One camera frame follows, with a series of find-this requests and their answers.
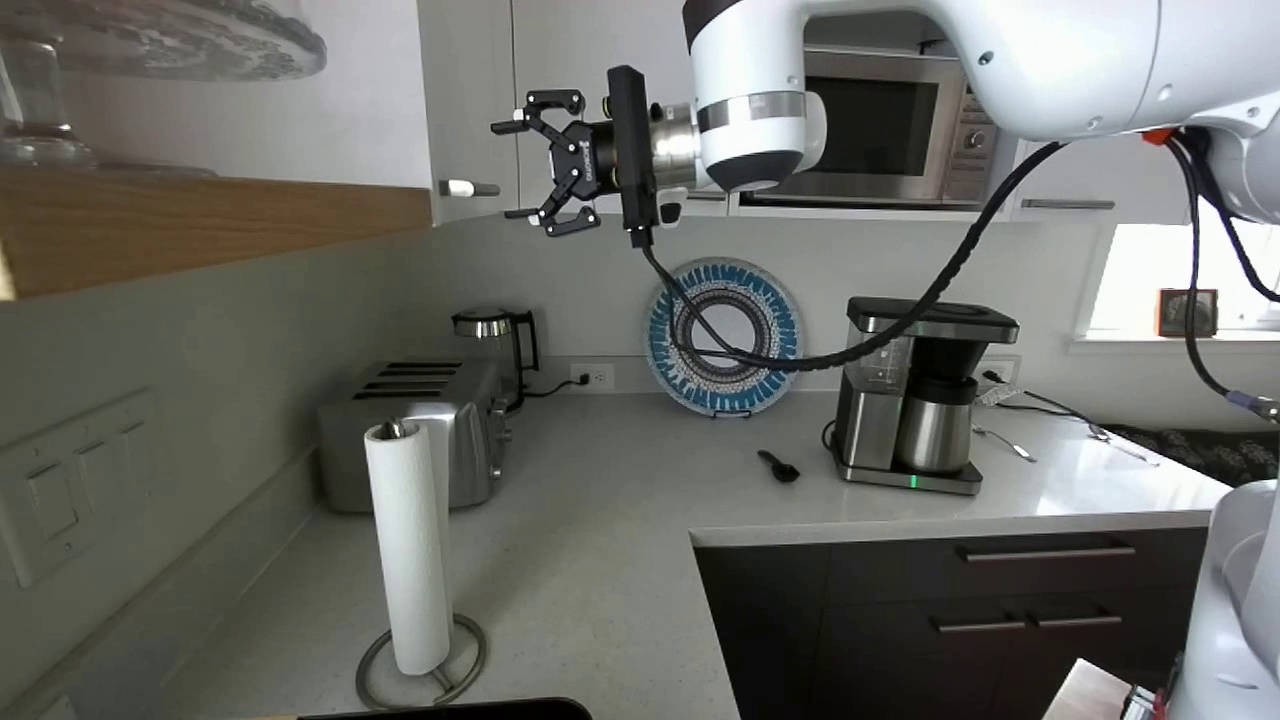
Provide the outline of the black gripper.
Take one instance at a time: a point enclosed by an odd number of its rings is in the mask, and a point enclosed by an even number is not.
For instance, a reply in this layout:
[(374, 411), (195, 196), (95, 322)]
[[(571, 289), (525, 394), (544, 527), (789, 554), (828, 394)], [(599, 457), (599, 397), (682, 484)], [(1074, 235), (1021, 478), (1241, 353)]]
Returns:
[[(550, 112), (570, 112), (570, 125), (554, 128), (544, 122)], [(684, 110), (654, 103), (650, 83), (632, 63), (608, 74), (599, 122), (585, 122), (585, 94), (576, 88), (533, 88), (510, 122), (493, 122), (489, 128), (493, 137), (550, 137), (550, 210), (505, 212), (505, 222), (525, 222), (550, 241), (599, 229), (591, 200), (621, 196), (625, 232), (650, 252), (654, 232), (682, 216), (659, 193), (695, 184), (694, 117)]]

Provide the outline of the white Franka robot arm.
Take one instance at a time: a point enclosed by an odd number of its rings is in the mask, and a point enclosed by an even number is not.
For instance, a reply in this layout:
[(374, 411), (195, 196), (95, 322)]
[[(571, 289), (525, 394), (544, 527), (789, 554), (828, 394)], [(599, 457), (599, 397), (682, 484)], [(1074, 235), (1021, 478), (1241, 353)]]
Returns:
[(1229, 216), (1280, 216), (1272, 0), (684, 0), (695, 103), (678, 187), (764, 193), (828, 140), (805, 88), (814, 20), (928, 15), (1001, 132), (1063, 144), (1198, 128)]

